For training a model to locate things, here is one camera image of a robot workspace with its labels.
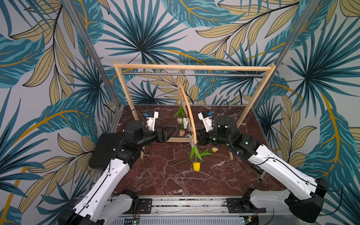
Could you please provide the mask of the cream white tulip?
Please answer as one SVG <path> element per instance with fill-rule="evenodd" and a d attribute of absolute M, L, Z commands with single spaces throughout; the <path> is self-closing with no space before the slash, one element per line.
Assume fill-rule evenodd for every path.
<path fill-rule="evenodd" d="M 185 110 L 183 108 L 182 105 L 180 105 L 178 111 L 176 112 L 176 114 L 174 115 L 174 118 L 177 119 L 177 122 L 179 124 L 182 124 L 183 123 L 183 119 L 186 118 L 186 113 L 185 113 Z"/>

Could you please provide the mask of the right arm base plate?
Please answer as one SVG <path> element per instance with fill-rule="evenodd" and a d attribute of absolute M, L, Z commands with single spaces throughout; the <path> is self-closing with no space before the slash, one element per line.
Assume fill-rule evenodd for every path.
<path fill-rule="evenodd" d="M 224 206 L 228 208 L 229 213 L 266 213 L 265 208 L 255 207 L 249 200 L 243 198 L 227 198 Z"/>

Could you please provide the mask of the pink tulip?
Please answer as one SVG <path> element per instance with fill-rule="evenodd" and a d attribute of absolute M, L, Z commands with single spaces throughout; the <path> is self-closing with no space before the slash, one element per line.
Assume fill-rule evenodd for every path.
<path fill-rule="evenodd" d="M 184 122 L 181 123 L 181 129 L 180 129 L 180 132 L 179 132 L 179 136 L 180 137 L 183 137 L 185 135 L 185 125 L 184 125 Z"/>

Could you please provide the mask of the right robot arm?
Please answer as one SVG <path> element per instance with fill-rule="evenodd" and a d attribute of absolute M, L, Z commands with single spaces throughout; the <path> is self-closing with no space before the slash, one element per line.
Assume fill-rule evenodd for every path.
<path fill-rule="evenodd" d="M 300 172 L 253 136 L 240 133 L 235 120 L 227 115 L 213 118 L 212 112 L 205 111 L 198 118 L 204 125 L 196 132 L 198 144 L 225 146 L 233 155 L 260 167 L 285 186 L 283 191 L 248 190 L 244 198 L 251 206 L 289 211 L 304 222 L 315 223 L 329 191 L 325 179 Z"/>

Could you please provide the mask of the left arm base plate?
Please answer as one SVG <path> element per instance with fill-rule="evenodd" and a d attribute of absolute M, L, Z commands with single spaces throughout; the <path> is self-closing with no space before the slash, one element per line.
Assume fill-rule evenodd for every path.
<path fill-rule="evenodd" d="M 133 200 L 132 212 L 140 214 L 151 214 L 152 212 L 152 202 L 151 198 L 136 198 Z"/>

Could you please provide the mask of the orange cream tulip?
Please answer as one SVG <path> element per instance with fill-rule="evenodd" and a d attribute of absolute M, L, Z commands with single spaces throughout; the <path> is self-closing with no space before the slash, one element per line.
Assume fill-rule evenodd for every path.
<path fill-rule="evenodd" d="M 211 151 L 211 152 L 214 154 L 214 153 L 216 153 L 216 152 L 218 151 L 218 148 L 213 147 L 213 148 L 212 148 L 211 150 L 209 150 L 209 151 Z M 187 161 L 190 161 L 190 159 L 186 159 L 186 160 L 181 161 L 181 162 L 179 162 L 179 163 L 176 163 L 176 164 L 174 164 L 174 165 L 172 165 L 172 166 L 174 167 L 174 166 L 177 166 L 177 165 L 179 165 L 179 164 L 185 163 L 185 162 L 187 162 Z"/>

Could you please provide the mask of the yellow tulip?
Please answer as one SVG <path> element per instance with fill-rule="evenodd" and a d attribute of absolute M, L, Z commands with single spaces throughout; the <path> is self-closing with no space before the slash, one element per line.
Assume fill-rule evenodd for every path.
<path fill-rule="evenodd" d="M 193 169 L 195 172 L 199 172 L 201 168 L 201 161 L 203 161 L 204 157 L 211 156 L 213 153 L 209 151 L 209 149 L 206 149 L 204 152 L 200 152 L 198 147 L 194 144 L 193 147 L 191 147 L 190 152 L 190 160 L 194 160 L 193 162 Z"/>

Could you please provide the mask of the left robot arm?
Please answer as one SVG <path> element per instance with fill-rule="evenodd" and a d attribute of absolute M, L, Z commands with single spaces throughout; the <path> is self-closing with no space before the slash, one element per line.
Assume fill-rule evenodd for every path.
<path fill-rule="evenodd" d="M 130 122 L 120 133 L 109 157 L 109 164 L 85 197 L 73 207 L 65 209 L 58 218 L 60 225 L 109 225 L 125 212 L 135 212 L 138 194 L 122 191 L 110 204 L 108 198 L 121 179 L 130 171 L 145 146 L 164 143 L 175 132 L 175 127 L 155 127 L 144 131 L 140 121 Z"/>

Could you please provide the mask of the curved wooden clip hanger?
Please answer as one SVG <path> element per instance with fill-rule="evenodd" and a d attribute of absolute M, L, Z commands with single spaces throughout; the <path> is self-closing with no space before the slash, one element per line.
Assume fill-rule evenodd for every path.
<path fill-rule="evenodd" d="M 178 87 L 179 96 L 181 98 L 181 104 L 185 111 L 186 120 L 189 120 L 188 126 L 190 127 L 191 135 L 189 137 L 191 146 L 194 147 L 197 144 L 197 132 L 194 122 L 193 113 L 190 107 L 189 97 L 185 91 L 185 84 L 186 78 L 184 75 L 180 74 L 176 79 L 175 82 Z"/>

